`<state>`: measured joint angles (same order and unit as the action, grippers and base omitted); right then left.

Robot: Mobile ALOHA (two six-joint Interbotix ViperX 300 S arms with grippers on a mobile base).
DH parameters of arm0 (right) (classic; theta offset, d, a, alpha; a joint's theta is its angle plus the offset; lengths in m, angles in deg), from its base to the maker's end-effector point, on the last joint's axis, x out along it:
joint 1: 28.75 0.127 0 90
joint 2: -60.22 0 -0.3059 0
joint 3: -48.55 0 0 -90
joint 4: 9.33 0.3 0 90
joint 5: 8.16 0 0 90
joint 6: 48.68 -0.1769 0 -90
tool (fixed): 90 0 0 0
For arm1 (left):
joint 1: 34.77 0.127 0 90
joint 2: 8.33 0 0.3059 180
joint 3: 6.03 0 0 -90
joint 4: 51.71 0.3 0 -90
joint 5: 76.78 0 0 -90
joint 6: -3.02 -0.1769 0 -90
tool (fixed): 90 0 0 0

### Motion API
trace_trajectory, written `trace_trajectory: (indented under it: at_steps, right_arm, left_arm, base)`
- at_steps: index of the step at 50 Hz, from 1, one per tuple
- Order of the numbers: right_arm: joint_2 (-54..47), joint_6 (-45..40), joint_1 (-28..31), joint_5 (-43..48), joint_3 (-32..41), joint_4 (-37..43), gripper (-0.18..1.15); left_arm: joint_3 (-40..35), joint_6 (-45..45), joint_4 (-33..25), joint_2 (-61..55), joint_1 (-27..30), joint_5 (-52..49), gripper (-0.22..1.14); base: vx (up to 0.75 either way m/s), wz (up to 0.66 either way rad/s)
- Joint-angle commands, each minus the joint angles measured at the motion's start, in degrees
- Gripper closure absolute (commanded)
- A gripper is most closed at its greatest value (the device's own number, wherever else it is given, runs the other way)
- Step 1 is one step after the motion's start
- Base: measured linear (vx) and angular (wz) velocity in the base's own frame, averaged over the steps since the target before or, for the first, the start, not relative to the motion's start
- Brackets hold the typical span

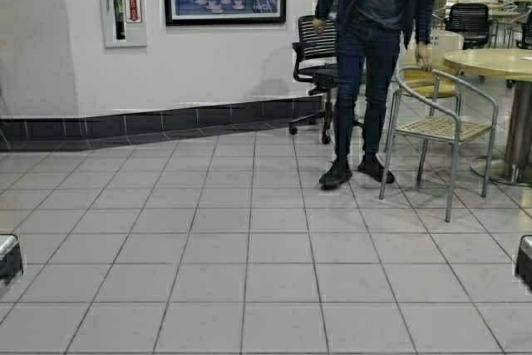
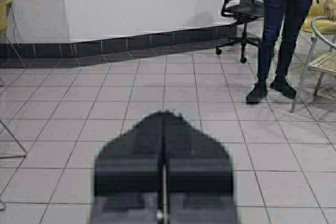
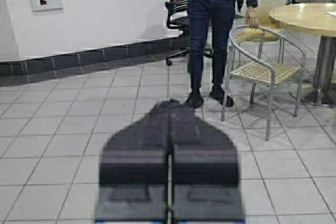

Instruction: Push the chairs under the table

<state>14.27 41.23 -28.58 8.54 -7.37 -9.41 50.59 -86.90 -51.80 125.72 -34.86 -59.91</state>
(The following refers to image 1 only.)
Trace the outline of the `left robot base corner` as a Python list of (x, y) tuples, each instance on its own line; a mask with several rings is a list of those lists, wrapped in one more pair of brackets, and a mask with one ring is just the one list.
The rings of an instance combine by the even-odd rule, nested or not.
[(1, 235), (1, 280), (9, 285), (23, 273), (22, 251), (19, 238), (15, 234)]

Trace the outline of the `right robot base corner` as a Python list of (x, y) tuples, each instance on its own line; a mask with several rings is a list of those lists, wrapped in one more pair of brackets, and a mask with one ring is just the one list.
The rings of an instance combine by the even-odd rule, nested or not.
[(515, 275), (529, 288), (532, 289), (532, 261), (531, 261), (530, 234), (520, 238), (517, 258), (515, 262)]

